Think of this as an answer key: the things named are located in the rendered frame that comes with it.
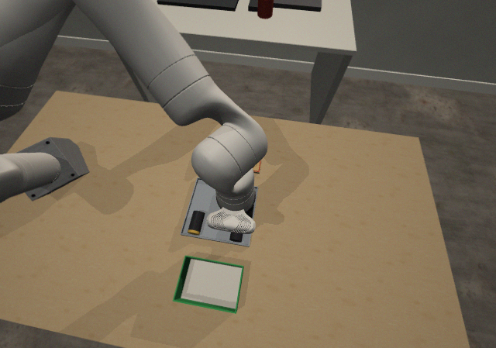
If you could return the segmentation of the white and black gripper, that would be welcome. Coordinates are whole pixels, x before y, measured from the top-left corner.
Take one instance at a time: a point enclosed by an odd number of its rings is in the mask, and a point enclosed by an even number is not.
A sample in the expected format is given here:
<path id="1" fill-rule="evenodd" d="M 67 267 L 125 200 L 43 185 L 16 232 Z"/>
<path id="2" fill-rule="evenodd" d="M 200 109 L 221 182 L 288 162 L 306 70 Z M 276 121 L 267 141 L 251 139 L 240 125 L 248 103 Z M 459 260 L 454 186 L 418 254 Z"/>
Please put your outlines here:
<path id="1" fill-rule="evenodd" d="M 216 197 L 220 210 L 208 215 L 206 222 L 210 228 L 242 234 L 251 234 L 254 232 L 256 223 L 252 217 L 256 199 L 255 188 L 253 188 L 253 193 L 249 199 L 237 205 L 224 202 L 219 198 L 217 193 Z"/>

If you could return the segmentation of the black cylinder with yellow top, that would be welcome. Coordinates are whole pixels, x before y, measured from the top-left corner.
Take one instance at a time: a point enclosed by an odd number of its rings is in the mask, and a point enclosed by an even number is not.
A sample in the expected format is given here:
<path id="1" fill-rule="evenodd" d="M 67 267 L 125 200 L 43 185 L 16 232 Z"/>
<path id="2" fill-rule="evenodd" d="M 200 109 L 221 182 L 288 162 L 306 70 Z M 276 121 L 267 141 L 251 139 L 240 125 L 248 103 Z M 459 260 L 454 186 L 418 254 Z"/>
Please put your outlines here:
<path id="1" fill-rule="evenodd" d="M 204 217 L 205 217 L 204 212 L 193 211 L 190 226 L 188 228 L 188 233 L 193 235 L 200 235 Z"/>
<path id="2" fill-rule="evenodd" d="M 234 241 L 234 242 L 242 242 L 243 234 L 242 233 L 232 233 L 230 234 L 229 240 Z"/>

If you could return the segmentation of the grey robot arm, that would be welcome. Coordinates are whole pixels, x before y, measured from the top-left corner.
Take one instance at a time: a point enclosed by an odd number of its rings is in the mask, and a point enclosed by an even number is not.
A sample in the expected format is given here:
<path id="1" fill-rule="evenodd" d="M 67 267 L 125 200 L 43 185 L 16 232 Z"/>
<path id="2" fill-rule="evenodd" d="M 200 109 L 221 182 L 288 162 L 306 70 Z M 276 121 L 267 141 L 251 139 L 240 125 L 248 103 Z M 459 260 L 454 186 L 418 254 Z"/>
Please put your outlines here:
<path id="1" fill-rule="evenodd" d="M 204 118 L 220 123 L 195 147 L 192 167 L 224 202 L 237 205 L 249 199 L 253 167 L 267 153 L 266 134 L 209 77 L 153 0 L 0 0 L 0 121 L 26 103 L 75 6 L 174 123 L 187 126 Z M 0 203 L 53 183 L 60 172 L 59 161 L 48 153 L 0 154 Z"/>

